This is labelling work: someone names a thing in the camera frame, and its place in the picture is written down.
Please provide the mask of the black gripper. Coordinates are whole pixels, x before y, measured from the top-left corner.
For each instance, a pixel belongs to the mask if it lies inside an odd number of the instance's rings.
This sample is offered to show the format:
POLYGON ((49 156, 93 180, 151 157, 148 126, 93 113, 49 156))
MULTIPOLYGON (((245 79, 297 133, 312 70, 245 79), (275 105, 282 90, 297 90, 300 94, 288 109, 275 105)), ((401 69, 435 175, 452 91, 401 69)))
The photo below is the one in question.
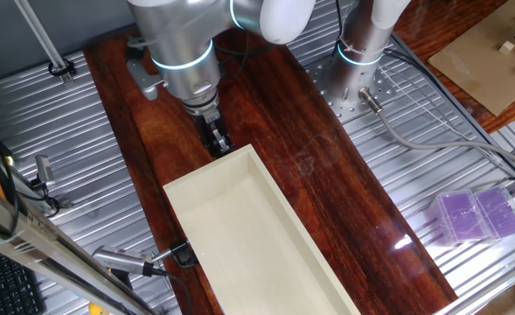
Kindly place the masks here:
POLYGON ((233 150, 233 143, 226 129, 223 128, 223 121, 218 108, 201 111, 192 118, 197 131, 203 133, 202 141, 213 158, 220 158, 221 153, 229 153, 233 150), (213 130, 216 130, 216 138, 212 133, 213 130))

